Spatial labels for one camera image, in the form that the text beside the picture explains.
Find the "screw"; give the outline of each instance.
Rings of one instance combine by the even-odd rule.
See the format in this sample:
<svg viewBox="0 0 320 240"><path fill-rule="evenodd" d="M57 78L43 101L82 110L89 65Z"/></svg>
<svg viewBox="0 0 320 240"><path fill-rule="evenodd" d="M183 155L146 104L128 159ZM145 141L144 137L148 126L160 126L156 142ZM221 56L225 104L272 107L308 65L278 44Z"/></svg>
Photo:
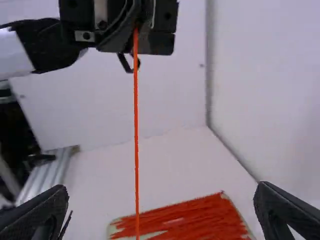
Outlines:
<svg viewBox="0 0 320 240"><path fill-rule="evenodd" d="M83 37L83 39L85 39L85 40L89 40L89 39L91 38L90 33L88 33L88 32L84 32L84 33L82 34L82 37Z"/></svg>
<svg viewBox="0 0 320 240"><path fill-rule="evenodd" d="M98 24L97 24L98 28L101 29L101 30L105 30L108 26L107 22L106 21L100 21Z"/></svg>

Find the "orange cord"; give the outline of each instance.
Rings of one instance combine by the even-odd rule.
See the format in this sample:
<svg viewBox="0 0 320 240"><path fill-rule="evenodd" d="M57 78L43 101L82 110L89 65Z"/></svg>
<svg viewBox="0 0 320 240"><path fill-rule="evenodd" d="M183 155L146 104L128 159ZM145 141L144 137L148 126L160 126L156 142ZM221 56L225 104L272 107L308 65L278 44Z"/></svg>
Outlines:
<svg viewBox="0 0 320 240"><path fill-rule="evenodd" d="M134 164L135 164L135 234L140 240L140 215L139 215L139 109L138 109L138 28L133 32L133 94L134 94Z"/></svg>

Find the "white table surface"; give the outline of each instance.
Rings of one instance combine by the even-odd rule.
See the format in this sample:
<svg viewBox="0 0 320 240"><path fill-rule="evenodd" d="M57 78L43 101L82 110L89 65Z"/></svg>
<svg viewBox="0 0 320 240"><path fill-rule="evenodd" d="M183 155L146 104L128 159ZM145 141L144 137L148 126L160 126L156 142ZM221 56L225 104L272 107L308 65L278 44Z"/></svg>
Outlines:
<svg viewBox="0 0 320 240"><path fill-rule="evenodd" d="M206 127L140 141L140 209L214 194L231 198L253 235L264 239L253 196L257 183ZM134 144L80 152L65 185L73 218L65 240L106 240L113 219L135 212Z"/></svg>

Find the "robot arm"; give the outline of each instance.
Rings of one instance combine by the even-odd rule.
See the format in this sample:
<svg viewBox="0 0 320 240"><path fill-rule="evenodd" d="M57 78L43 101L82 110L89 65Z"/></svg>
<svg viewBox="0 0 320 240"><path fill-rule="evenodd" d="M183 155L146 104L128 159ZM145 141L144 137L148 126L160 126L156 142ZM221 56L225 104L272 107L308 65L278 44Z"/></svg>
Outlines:
<svg viewBox="0 0 320 240"><path fill-rule="evenodd" d="M88 48L124 54L139 29L139 53L171 55L179 4L176 0L59 0L60 19L21 20L0 26L0 80L72 65Z"/></svg>

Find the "cable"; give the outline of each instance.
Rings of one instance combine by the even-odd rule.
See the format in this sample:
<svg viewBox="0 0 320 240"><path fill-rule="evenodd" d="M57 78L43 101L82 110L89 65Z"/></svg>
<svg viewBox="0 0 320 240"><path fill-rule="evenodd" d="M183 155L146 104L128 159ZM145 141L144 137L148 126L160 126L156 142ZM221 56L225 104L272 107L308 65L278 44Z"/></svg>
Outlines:
<svg viewBox="0 0 320 240"><path fill-rule="evenodd" d="M139 214L139 106L138 106L138 28L133 32L133 95L134 95L134 172L135 172L135 234L140 240L140 214Z"/></svg>

